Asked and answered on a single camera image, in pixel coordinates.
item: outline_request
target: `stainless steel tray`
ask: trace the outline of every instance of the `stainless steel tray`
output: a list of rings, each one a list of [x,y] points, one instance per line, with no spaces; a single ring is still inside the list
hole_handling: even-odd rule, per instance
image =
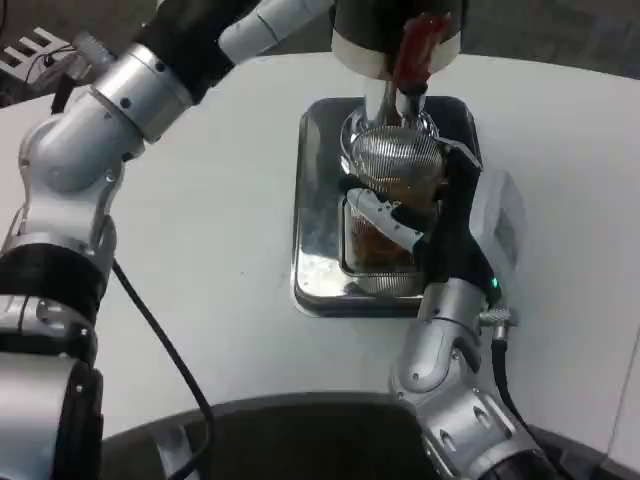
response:
[[[300,125],[293,238],[292,283],[298,305],[312,314],[342,317],[415,316],[421,296],[367,293],[363,277],[345,267],[344,204],[338,180],[340,133],[362,98],[328,98],[307,111]],[[480,159],[473,116],[453,97],[427,97],[426,111],[440,135],[463,142]]]

